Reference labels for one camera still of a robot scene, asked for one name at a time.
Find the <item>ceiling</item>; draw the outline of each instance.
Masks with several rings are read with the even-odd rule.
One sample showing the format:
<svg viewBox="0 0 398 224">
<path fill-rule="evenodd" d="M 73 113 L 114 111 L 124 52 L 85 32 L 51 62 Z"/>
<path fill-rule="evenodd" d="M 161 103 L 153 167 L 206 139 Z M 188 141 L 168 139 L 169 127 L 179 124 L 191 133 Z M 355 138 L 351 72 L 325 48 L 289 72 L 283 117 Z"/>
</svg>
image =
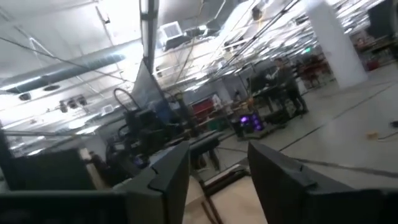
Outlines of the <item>ceiling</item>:
<svg viewBox="0 0 398 224">
<path fill-rule="evenodd" d="M 344 3 L 345 6 L 355 6 L 355 2 L 358 1 L 332 0 L 328 2 L 333 5 Z M 117 104 L 113 100 L 113 89 L 123 87 L 131 90 L 133 88 L 142 57 L 138 2 L 130 0 L 1 1 L 0 85 L 33 70 L 47 68 L 125 42 L 134 44 L 134 50 L 130 49 L 129 52 L 124 53 L 126 56 L 124 60 L 61 81 L 57 83 L 60 85 L 58 90 L 43 91 L 43 88 L 32 90 L 29 92 L 32 97 L 30 101 L 19 100 L 19 95 L 0 95 L 2 102 L 0 119 L 4 129 L 7 131 L 58 131 L 59 133 L 60 130 L 68 129 L 70 122 L 76 119 L 88 119 L 101 114 L 106 105 L 113 105 L 115 108 Z M 228 58 L 224 43 L 231 43 L 242 37 L 243 40 L 236 43 L 241 46 L 232 52 L 232 54 L 236 53 L 289 2 L 290 0 L 161 1 L 159 26 L 178 21 L 181 30 L 186 30 L 205 25 L 214 18 L 222 20 L 223 26 L 216 37 L 196 38 L 166 52 L 161 47 L 156 49 L 155 66 L 162 72 L 162 77 L 154 75 L 159 85 L 162 88 L 178 87 L 184 90 L 195 85 L 195 81 L 197 83 L 203 81 L 203 77 L 209 73 L 213 74 L 210 78 L 229 73 L 230 68 L 220 70 L 218 65 L 218 62 L 225 62 Z M 342 14 L 343 23 L 349 24 L 349 28 L 359 29 L 358 25 L 366 24 L 364 11 L 373 2 L 362 0 L 358 4 L 360 6 L 353 12 Z M 263 12 L 260 21 L 253 21 L 251 16 L 251 9 L 256 5 Z M 247 62 L 253 58 L 257 60 L 271 58 L 286 54 L 286 52 L 289 52 L 288 55 L 291 56 L 301 53 L 310 44 L 317 44 L 309 22 L 300 25 L 294 23 L 294 19 L 303 14 L 303 6 L 300 2 L 270 26 L 261 38 L 250 46 L 245 46 L 243 56 L 231 63 Z M 32 49 L 47 56 L 35 54 Z M 88 101 L 85 108 L 70 110 L 67 113 L 60 112 L 60 101 L 80 95 Z M 125 96 L 121 95 L 122 100 L 127 101 L 127 98 L 123 97 Z M 42 137 L 31 139 L 31 141 L 42 140 Z"/>
</svg>

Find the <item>air duct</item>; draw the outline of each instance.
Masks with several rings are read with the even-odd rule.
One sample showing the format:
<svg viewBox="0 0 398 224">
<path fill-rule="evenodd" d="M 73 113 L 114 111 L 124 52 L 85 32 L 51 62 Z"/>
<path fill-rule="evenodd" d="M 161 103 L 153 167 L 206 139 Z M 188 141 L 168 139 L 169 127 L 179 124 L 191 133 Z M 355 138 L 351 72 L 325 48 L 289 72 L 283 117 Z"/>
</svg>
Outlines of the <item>air duct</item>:
<svg viewBox="0 0 398 224">
<path fill-rule="evenodd" d="M 73 60 L 64 61 L 45 68 L 8 78 L 0 85 L 0 90 L 20 94 L 69 78 L 97 70 L 126 59 L 128 52 L 142 51 L 141 39 L 132 40 L 114 47 L 108 47 Z"/>
</svg>

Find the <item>concrete floor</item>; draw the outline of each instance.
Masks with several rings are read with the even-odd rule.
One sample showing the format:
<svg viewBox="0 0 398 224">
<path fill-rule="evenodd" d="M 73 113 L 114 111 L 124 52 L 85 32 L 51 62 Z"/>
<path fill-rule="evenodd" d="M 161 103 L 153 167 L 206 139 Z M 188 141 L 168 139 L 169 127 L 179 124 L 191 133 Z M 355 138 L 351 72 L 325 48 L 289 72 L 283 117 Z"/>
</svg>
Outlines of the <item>concrete floor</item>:
<svg viewBox="0 0 398 224">
<path fill-rule="evenodd" d="M 398 139 L 380 142 L 366 138 L 394 133 L 389 122 L 398 119 L 398 67 L 389 65 L 369 74 L 369 80 L 348 90 L 337 82 L 307 93 L 309 114 L 295 118 L 282 130 L 260 140 L 309 167 L 355 188 L 398 187 Z M 222 167 L 245 157 L 247 142 L 225 139 L 218 149 Z M 203 175 L 210 175 L 210 170 Z"/>
</svg>

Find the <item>person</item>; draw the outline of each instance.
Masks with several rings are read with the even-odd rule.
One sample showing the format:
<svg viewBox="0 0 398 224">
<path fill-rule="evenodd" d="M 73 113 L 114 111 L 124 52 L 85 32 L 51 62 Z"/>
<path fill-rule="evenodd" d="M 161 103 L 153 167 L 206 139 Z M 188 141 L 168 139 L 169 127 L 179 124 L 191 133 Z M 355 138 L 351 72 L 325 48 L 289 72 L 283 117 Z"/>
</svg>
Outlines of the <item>person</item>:
<svg viewBox="0 0 398 224">
<path fill-rule="evenodd" d="M 295 81 L 292 68 L 286 65 L 281 58 L 275 59 L 275 65 L 278 68 L 275 76 L 277 86 L 280 86 L 286 90 L 287 96 L 293 102 L 293 105 L 296 108 L 295 114 L 308 113 L 307 104 L 300 94 L 299 86 Z"/>
</svg>

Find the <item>white pillar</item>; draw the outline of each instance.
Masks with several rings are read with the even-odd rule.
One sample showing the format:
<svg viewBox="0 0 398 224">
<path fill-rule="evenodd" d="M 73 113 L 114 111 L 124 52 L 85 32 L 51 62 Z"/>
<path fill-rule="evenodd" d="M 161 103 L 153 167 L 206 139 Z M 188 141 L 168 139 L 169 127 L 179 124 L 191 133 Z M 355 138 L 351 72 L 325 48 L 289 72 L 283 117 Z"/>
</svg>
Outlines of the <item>white pillar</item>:
<svg viewBox="0 0 398 224">
<path fill-rule="evenodd" d="M 335 10 L 325 0 L 302 0 L 302 3 L 340 88 L 367 80 L 368 75 Z"/>
</svg>

